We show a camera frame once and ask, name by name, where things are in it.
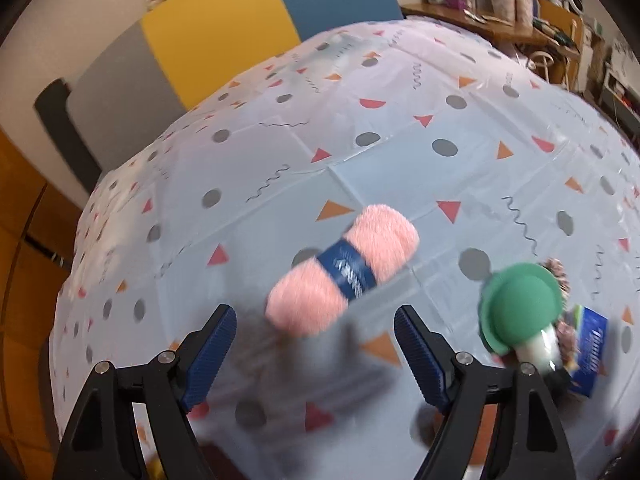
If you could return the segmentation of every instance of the blue gripper pad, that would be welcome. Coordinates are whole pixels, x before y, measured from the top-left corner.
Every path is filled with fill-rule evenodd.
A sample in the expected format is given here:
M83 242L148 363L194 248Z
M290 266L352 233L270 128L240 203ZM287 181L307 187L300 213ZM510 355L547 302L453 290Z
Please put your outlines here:
M444 413L450 403L444 372L404 309L394 316L394 332L427 404Z
M222 315L186 374L186 388L180 399L183 408L190 412L204 402L216 378L226 352L236 336L236 313L228 308Z

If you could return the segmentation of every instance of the table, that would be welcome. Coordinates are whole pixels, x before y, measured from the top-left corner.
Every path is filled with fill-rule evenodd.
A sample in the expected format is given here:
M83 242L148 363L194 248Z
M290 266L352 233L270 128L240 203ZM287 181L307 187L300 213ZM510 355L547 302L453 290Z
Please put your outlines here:
M569 59L578 59L580 53L576 50L558 45L551 38L533 28L531 30L521 25L503 25L502 23L480 23L472 20L462 10L450 9L449 7L431 4L408 4L401 6L402 14L405 16L428 16L443 22L452 23L459 27L466 28L479 34L491 44L496 45L503 41L508 43L523 43L529 45L551 46L562 56Z

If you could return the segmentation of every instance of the wooden cabinet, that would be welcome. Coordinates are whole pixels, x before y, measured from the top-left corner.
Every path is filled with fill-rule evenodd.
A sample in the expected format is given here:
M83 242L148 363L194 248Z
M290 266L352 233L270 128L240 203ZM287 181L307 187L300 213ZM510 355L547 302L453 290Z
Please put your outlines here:
M26 480L49 480L38 359L68 276L52 256L72 260L80 210L2 132L0 200L0 445Z

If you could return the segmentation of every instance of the wooden desk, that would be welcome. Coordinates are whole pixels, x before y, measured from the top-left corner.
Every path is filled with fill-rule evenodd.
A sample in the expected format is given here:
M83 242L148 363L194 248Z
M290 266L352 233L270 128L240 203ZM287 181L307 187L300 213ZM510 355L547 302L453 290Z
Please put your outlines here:
M449 7L445 6L409 4L401 6L400 9L405 16L429 16L430 18L436 18L437 20L466 28L466 30L470 30L490 41L493 45L501 41L540 46L548 44L548 38L534 28L527 30L521 25L511 27L494 22L480 23L466 16L461 10L449 9Z

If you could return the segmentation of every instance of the yarn package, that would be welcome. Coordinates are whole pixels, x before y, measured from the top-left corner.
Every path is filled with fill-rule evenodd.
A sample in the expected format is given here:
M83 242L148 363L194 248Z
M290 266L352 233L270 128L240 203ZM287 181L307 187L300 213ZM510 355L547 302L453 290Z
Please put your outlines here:
M602 350L607 338L607 318L583 305L576 305L572 325L577 332L577 349L565 365L572 378L569 390L590 398L601 368Z

